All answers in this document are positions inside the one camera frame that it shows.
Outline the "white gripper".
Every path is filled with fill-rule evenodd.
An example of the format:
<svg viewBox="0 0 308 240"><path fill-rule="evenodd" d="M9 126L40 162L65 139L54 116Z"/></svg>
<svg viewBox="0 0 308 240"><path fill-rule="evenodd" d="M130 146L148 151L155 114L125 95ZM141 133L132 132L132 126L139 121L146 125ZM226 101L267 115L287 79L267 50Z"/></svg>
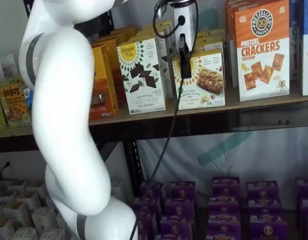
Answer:
<svg viewBox="0 0 308 240"><path fill-rule="evenodd" d="M185 35L185 41L189 51L192 51L195 39L195 4L177 4L174 8L174 24L178 23L178 18L183 16L185 23L179 25L174 33L176 50L179 51L180 35ZM186 50L180 50L180 70L181 78L190 79L191 64L189 53Z"/></svg>

